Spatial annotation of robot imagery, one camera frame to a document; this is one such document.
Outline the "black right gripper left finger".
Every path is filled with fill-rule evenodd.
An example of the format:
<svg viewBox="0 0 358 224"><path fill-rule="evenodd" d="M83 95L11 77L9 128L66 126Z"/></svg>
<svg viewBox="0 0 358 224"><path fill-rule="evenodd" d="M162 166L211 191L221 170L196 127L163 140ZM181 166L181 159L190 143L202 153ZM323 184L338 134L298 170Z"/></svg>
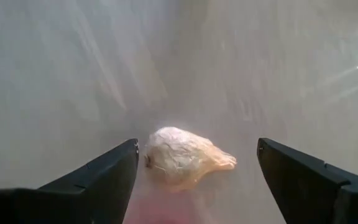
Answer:
<svg viewBox="0 0 358 224"><path fill-rule="evenodd" d="M128 139L37 189L0 189L0 224L122 224L138 163Z"/></svg>

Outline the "white garlic bulb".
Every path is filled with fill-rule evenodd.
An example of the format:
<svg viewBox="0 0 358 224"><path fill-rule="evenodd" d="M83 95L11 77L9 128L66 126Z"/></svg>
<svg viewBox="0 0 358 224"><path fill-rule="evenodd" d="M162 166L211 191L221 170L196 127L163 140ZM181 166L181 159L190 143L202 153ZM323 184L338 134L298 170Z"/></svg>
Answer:
<svg viewBox="0 0 358 224"><path fill-rule="evenodd" d="M209 173L233 170L237 159L207 138L167 126L149 135L144 165L153 183L181 192L195 188Z"/></svg>

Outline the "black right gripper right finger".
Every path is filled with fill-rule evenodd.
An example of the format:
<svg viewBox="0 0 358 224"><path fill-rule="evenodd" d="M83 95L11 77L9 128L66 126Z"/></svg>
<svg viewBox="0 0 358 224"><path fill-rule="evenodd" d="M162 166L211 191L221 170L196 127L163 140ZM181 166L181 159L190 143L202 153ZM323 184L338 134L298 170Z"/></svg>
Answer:
<svg viewBox="0 0 358 224"><path fill-rule="evenodd" d="M287 224L358 224L358 175L269 138L257 158Z"/></svg>

